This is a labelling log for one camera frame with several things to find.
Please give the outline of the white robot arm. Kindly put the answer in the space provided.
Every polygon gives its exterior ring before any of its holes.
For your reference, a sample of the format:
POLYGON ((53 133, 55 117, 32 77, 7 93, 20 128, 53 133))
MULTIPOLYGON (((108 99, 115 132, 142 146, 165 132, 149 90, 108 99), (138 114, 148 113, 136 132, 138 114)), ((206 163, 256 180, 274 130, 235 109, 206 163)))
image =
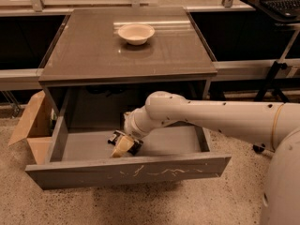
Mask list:
POLYGON ((221 132, 274 153, 262 198, 260 225, 300 225, 300 104, 188 100, 164 91, 125 114, 114 158, 156 128, 176 122, 221 132))

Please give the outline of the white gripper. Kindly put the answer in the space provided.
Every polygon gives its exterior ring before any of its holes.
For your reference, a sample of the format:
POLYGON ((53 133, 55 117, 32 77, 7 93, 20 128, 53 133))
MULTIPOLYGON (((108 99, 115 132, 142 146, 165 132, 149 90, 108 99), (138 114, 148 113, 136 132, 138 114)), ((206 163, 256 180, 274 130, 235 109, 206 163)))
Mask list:
POLYGON ((153 129, 158 128, 158 120, 153 118, 153 111, 147 106, 142 106, 132 112, 125 112, 124 118, 124 131, 128 136, 121 136, 117 140, 112 150, 113 158, 122 157, 134 145, 131 137, 141 139, 153 129))

